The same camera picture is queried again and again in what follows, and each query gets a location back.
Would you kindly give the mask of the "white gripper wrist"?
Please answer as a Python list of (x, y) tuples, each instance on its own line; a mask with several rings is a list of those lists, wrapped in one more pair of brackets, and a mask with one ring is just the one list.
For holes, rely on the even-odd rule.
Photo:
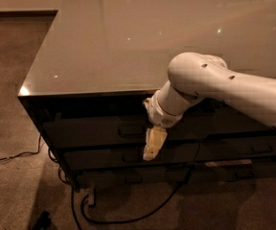
[(146, 132), (146, 145), (144, 147), (143, 159), (153, 160), (162, 149), (168, 136), (165, 128), (171, 128), (182, 118), (181, 115), (172, 115), (165, 111), (158, 102), (158, 91), (151, 98), (144, 100), (144, 106), (148, 113), (149, 121), (154, 125)]

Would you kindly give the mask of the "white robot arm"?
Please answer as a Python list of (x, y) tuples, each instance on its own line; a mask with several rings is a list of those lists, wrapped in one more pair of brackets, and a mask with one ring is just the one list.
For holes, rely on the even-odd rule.
[(189, 108), (206, 98), (222, 101), (268, 127), (276, 128), (276, 80), (228, 69), (211, 55), (182, 53), (168, 66), (168, 81), (144, 100), (152, 127), (146, 132), (143, 159), (154, 159)]

